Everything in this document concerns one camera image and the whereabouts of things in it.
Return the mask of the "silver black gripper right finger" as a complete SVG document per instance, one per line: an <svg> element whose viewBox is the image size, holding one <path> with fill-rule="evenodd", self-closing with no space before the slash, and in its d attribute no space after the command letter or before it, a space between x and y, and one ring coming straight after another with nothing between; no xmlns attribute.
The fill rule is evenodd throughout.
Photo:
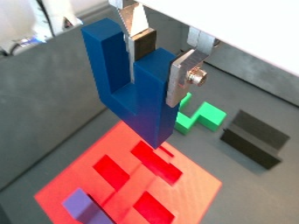
<svg viewBox="0 0 299 224"><path fill-rule="evenodd" d="M206 80L206 72L201 69L201 64L218 41L204 31L189 27L186 44L190 49L176 57L169 67L165 103L172 108L186 95L190 84L200 86Z"/></svg>

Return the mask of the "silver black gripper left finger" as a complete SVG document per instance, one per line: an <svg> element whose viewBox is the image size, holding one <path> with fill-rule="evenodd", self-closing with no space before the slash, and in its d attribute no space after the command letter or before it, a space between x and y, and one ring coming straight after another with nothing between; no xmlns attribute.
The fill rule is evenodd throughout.
<svg viewBox="0 0 299 224"><path fill-rule="evenodd" d="M154 50L156 30L149 27L145 8L136 0L108 0L108 3L122 23L130 81L134 81L134 62Z"/></svg>

